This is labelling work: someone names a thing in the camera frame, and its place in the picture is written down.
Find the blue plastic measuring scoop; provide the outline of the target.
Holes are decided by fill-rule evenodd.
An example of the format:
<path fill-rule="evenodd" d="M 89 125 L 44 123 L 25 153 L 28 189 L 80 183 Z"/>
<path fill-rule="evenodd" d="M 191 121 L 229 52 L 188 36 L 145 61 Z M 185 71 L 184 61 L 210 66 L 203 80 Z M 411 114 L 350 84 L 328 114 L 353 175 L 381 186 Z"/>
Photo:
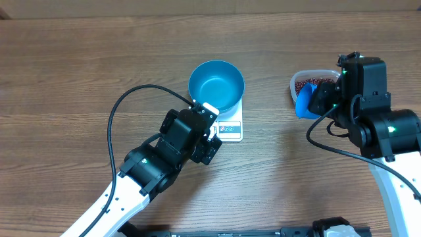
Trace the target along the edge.
<path fill-rule="evenodd" d="M 316 90 L 317 86 L 312 84 L 306 84 L 303 89 L 300 91 L 295 102 L 295 113 L 299 119 L 318 119 L 320 115 L 314 114 L 308 110 L 310 100 L 313 92 Z"/>

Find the red adzuki beans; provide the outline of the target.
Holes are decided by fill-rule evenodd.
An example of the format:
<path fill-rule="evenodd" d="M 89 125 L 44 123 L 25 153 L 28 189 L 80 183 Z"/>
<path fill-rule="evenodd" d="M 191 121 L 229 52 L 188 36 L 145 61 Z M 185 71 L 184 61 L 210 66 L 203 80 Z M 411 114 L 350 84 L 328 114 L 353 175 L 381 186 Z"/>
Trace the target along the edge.
<path fill-rule="evenodd" d="M 334 80 L 332 78 L 309 78 L 303 81 L 296 81 L 294 83 L 296 96 L 299 95 L 300 91 L 306 84 L 312 84 L 317 86 L 321 82 L 334 82 Z"/>

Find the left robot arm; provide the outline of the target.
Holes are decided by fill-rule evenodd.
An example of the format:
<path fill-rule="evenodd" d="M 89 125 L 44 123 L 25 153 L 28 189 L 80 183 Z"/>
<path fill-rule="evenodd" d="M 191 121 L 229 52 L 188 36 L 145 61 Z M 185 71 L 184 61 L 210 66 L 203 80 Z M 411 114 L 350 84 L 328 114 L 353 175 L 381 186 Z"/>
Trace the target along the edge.
<path fill-rule="evenodd" d="M 100 198 L 64 236 L 114 236 L 134 215 L 173 185 L 188 160 L 208 165 L 221 140 L 211 134 L 218 109 L 208 103 L 170 110 L 160 132 L 131 150 Z"/>

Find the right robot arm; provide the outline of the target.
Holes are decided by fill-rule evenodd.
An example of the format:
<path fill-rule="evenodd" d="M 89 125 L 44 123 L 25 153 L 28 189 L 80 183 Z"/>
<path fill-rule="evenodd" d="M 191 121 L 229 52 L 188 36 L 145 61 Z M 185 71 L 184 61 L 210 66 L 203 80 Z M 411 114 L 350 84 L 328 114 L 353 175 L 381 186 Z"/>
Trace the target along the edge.
<path fill-rule="evenodd" d="M 316 127 L 325 118 L 345 129 L 344 138 L 359 154 L 321 144 L 314 146 L 368 163 L 384 202 L 393 236 L 420 235 L 420 118 L 409 110 L 393 110 L 387 90 L 387 67 L 379 57 L 358 52 L 340 55 L 341 75 L 335 82 L 310 88 L 304 112 Z"/>

